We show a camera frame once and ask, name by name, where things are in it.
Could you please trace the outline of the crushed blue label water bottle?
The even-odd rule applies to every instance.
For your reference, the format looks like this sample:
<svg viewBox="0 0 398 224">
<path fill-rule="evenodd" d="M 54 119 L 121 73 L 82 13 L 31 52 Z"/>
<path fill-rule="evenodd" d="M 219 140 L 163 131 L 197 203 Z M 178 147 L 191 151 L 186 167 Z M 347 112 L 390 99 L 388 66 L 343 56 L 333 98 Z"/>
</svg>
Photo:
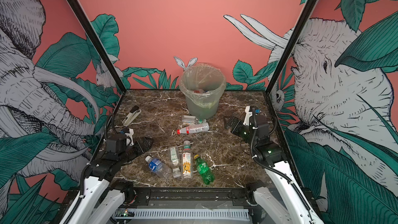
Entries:
<svg viewBox="0 0 398 224">
<path fill-rule="evenodd" d="M 148 163 L 148 167 L 151 172 L 156 174 L 161 178 L 171 178 L 173 177 L 172 169 L 169 168 L 165 163 L 163 163 L 160 159 L 154 158 L 152 156 L 147 156 L 145 161 Z"/>
</svg>

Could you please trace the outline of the clear bottle green white label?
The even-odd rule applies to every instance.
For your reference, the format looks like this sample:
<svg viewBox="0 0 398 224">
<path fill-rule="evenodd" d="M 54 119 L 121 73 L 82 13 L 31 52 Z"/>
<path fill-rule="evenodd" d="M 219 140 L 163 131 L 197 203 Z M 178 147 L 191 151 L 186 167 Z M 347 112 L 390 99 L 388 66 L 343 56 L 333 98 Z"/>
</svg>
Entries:
<svg viewBox="0 0 398 224">
<path fill-rule="evenodd" d="M 171 168 L 172 174 L 174 178 L 181 177 L 181 170 L 180 170 L 180 156 L 177 147 L 170 147 L 169 148 L 170 160 L 171 160 Z"/>
</svg>

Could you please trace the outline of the sunflower label tea bottle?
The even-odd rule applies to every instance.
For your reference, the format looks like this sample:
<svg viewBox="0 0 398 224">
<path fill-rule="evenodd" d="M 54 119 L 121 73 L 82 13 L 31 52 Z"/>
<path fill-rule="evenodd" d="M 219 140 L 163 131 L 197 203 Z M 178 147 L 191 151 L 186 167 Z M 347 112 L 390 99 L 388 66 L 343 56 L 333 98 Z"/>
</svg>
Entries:
<svg viewBox="0 0 398 224">
<path fill-rule="evenodd" d="M 186 140 L 183 142 L 182 152 L 182 178 L 190 179 L 192 177 L 192 150 L 191 142 Z"/>
</svg>

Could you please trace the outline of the green soda bottle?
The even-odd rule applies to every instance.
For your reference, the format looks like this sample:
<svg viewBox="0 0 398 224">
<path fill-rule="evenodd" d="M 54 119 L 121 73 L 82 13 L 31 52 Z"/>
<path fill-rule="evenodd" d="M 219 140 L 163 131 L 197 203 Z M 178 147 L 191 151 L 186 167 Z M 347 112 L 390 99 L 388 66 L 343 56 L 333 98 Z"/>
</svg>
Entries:
<svg viewBox="0 0 398 224">
<path fill-rule="evenodd" d="M 203 160 L 199 155 L 194 155 L 194 160 L 197 168 L 197 172 L 202 177 L 202 180 L 205 185 L 210 185 L 214 182 L 215 176 L 208 166 L 207 162 Z"/>
</svg>

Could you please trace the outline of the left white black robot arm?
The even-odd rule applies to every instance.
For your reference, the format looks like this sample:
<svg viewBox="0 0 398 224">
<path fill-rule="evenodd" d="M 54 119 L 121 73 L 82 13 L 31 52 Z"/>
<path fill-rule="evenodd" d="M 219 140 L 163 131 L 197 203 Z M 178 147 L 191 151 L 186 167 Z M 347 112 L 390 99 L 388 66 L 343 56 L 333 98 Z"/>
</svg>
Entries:
<svg viewBox="0 0 398 224">
<path fill-rule="evenodd" d="M 89 163 L 80 179 L 79 193 L 61 219 L 62 224 L 105 224 L 121 205 L 134 203 L 133 182 L 114 180 L 127 163 L 148 152 L 154 140 L 133 136 L 132 129 L 104 134 L 105 151 Z"/>
</svg>

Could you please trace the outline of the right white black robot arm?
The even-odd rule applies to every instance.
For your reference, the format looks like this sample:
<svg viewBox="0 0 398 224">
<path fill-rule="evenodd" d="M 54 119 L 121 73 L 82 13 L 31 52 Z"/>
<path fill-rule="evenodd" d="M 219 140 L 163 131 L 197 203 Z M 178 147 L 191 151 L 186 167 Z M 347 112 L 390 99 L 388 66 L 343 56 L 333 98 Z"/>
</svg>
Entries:
<svg viewBox="0 0 398 224">
<path fill-rule="evenodd" d="M 293 176 L 287 154 L 271 141 L 270 127 L 265 116 L 254 106 L 245 108 L 245 118 L 225 116 L 224 126 L 249 145 L 253 161 L 263 168 L 272 180 L 275 189 L 261 183 L 247 187 L 247 202 L 260 206 L 276 224 L 322 224 L 323 220 L 315 210 Z"/>
</svg>

